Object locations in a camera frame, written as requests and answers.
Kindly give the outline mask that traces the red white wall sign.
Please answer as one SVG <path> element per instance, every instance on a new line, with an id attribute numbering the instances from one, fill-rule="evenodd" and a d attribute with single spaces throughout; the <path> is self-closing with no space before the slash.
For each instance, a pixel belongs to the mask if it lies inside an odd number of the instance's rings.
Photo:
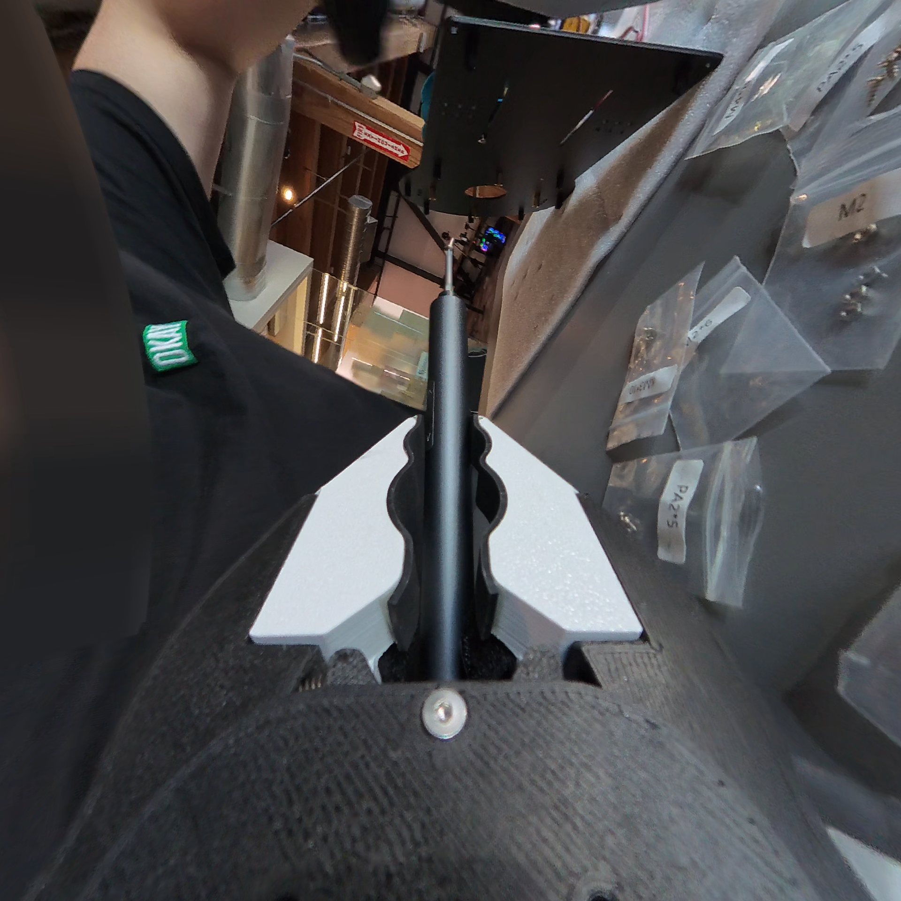
<path id="1" fill-rule="evenodd" d="M 351 137 L 354 141 L 392 160 L 399 161 L 407 168 L 415 168 L 418 165 L 408 144 L 371 128 L 365 122 L 354 120 L 352 125 Z"/>

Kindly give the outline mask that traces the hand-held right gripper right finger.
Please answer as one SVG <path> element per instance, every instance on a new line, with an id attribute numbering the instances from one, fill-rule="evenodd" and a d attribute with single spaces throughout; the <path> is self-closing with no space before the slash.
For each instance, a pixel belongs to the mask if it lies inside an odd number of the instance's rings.
<path id="1" fill-rule="evenodd" d="M 535 648 L 563 657 L 575 642 L 639 640 L 641 622 L 578 492 L 488 418 L 478 422 L 489 437 L 488 467 L 505 492 L 488 536 L 492 635 L 517 657 Z"/>

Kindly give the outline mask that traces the silver ceiling duct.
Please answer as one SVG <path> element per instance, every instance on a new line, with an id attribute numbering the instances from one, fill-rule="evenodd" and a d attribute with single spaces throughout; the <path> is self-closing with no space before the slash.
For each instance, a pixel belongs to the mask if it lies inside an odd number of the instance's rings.
<path id="1" fill-rule="evenodd" d="M 238 79 L 222 145 L 217 223 L 234 260 L 224 279 L 232 301 L 265 287 L 268 235 L 287 141 L 294 36 Z"/>

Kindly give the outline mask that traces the black screwdriver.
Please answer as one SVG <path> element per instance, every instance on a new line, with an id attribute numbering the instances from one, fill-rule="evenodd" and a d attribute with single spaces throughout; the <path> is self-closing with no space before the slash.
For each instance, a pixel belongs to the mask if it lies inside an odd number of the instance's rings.
<path id="1" fill-rule="evenodd" d="M 454 254 L 430 308 L 425 409 L 422 634 L 428 679 L 460 675 L 472 545 L 467 457 L 465 304 L 454 293 Z"/>

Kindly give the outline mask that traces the person's black shirt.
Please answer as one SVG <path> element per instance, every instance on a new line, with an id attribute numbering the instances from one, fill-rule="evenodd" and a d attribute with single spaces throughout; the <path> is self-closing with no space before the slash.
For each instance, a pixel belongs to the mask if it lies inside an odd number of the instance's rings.
<path id="1" fill-rule="evenodd" d="M 136 321 L 150 425 L 150 578 L 133 636 L 2 663 L 2 899 L 48 865 L 174 631 L 303 496 L 406 419 L 234 320 L 231 253 L 186 151 L 108 76 L 72 75 Z"/>

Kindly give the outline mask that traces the person's left forearm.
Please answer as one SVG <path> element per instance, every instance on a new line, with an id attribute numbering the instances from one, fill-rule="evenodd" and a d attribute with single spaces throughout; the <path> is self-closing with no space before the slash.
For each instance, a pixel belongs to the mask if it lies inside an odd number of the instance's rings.
<path id="1" fill-rule="evenodd" d="M 208 196 L 242 72 L 274 51 L 314 1 L 104 1 L 74 70 L 141 97 L 193 162 Z"/>

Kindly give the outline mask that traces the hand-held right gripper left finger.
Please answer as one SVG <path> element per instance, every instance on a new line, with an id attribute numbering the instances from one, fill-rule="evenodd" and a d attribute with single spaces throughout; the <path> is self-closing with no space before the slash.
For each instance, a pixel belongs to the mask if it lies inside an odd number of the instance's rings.
<path id="1" fill-rule="evenodd" d="M 420 422 L 405 419 L 315 494 L 250 628 L 251 642 L 315 646 L 325 659 L 359 650 L 382 680 L 378 661 L 396 641 L 389 598 L 405 562 L 389 488 L 409 461 L 404 440 Z"/>

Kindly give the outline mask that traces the scattered clear screw bags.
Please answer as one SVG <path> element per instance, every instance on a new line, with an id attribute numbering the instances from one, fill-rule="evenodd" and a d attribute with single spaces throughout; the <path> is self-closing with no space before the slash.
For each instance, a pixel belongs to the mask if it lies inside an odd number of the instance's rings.
<path id="1" fill-rule="evenodd" d="M 757 296 L 705 307 L 670 408 L 680 450 L 613 467 L 604 507 L 697 599 L 749 569 L 784 630 L 878 606 L 840 648 L 844 708 L 899 744 L 899 23 L 807 147 Z"/>

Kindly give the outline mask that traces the white foam sheet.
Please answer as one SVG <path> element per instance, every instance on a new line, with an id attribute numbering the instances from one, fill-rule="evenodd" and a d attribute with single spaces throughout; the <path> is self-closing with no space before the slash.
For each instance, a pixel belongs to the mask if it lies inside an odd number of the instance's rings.
<path id="1" fill-rule="evenodd" d="M 700 116 L 725 93 L 779 13 L 781 2 L 658 2 L 651 42 L 723 54 L 699 84 L 576 180 L 559 210 L 530 216 L 504 264 L 481 413 L 494 414 L 546 344 L 597 266 L 614 250 L 687 149 Z"/>

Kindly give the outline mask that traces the blue hobby robot arm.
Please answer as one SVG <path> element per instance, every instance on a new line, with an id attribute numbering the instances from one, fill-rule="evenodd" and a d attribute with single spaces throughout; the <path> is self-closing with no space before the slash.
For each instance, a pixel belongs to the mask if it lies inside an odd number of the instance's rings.
<path id="1" fill-rule="evenodd" d="M 455 16 L 441 28 L 419 166 L 425 213 L 523 218 L 713 72 L 723 56 Z"/>

